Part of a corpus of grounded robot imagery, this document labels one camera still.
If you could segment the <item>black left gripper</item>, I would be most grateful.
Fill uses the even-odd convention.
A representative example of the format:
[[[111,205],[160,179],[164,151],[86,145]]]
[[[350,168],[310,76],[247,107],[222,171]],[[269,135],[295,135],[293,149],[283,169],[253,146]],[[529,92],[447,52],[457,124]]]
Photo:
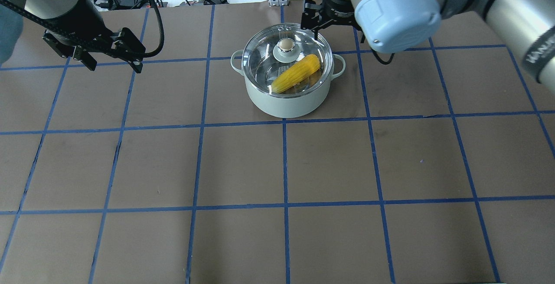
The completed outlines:
[[[73,59],[90,71],[94,71],[98,63],[91,53],[103,53],[111,58],[120,59],[136,73],[141,73],[143,69],[142,61],[146,48],[127,27],[111,35],[99,34],[89,41],[78,39],[76,36],[67,38],[46,30],[43,40],[61,58]]]

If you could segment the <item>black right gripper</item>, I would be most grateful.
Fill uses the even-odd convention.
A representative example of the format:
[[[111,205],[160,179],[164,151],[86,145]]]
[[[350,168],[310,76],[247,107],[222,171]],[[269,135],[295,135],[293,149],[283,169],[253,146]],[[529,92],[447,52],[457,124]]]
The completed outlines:
[[[303,0],[301,28],[320,31],[329,26],[351,26],[360,31],[352,1],[322,0],[320,4],[317,4],[313,0]]]

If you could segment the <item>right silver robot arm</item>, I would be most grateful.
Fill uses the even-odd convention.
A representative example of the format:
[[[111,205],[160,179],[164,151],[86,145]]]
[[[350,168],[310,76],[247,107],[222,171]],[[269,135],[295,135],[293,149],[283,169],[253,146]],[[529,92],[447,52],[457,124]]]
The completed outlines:
[[[434,35],[442,20],[474,12],[511,50],[519,66],[554,91],[555,0],[323,0],[304,1],[302,29],[352,26],[375,52],[393,54]]]

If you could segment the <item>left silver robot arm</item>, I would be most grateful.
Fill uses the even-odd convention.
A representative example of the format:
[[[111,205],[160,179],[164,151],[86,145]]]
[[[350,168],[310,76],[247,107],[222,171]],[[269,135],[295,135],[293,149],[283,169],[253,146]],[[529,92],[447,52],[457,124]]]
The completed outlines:
[[[1,0],[2,63],[13,55],[24,18],[45,28],[43,40],[57,55],[91,71],[97,66],[94,52],[121,59],[137,73],[143,68],[145,46],[127,27],[106,27],[91,0]]]

